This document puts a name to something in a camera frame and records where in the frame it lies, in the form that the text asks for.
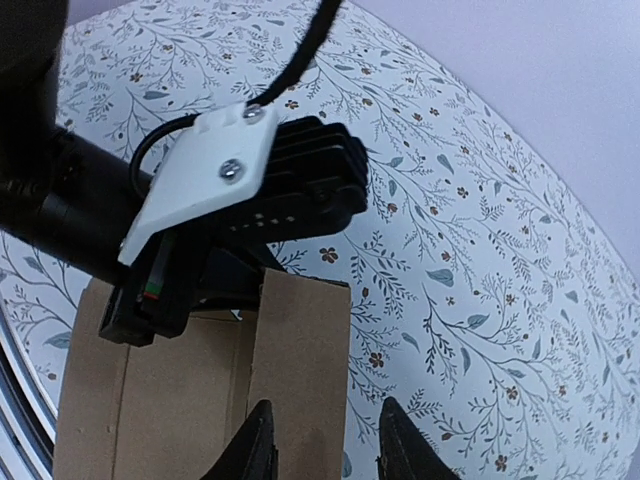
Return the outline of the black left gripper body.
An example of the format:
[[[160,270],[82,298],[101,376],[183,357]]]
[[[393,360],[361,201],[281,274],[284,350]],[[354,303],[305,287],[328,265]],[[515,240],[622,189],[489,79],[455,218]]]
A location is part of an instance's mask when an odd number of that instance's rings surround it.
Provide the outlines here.
[[[212,215],[155,233],[129,266],[119,245],[142,203],[125,163],[55,127],[1,133],[1,227],[114,289],[99,334],[149,345],[181,335],[193,311],[255,311],[264,245],[234,246]]]

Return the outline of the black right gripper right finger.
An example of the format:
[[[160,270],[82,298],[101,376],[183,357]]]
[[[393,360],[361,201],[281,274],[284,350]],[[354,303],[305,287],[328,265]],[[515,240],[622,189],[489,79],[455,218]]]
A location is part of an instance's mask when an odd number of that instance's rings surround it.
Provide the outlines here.
[[[387,397],[379,416],[376,459],[381,480],[457,480],[394,397]]]

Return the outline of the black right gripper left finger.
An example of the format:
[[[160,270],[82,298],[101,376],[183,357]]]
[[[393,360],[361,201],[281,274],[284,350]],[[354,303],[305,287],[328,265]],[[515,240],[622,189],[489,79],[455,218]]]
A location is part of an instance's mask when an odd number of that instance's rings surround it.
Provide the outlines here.
[[[207,472],[207,480],[276,480],[278,449],[269,400],[260,400]]]

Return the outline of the brown cardboard paper box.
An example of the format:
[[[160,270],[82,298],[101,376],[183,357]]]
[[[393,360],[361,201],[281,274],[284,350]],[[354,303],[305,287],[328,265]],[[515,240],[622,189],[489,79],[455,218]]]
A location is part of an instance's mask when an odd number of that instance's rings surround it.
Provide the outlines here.
[[[348,286],[268,271],[257,311],[196,313],[176,338],[117,345],[98,330],[111,287],[81,295],[59,401],[57,479],[199,479],[271,403],[282,479],[342,473]]]

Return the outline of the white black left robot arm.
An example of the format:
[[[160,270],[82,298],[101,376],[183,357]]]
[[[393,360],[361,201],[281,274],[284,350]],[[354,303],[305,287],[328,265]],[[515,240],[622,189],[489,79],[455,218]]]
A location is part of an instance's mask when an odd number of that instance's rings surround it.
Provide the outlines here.
[[[159,234],[119,263],[141,202],[121,159],[56,123],[67,15],[64,1],[1,5],[2,228],[112,286],[99,333],[115,343],[179,336],[193,310],[256,310],[273,256],[223,242],[210,221]]]

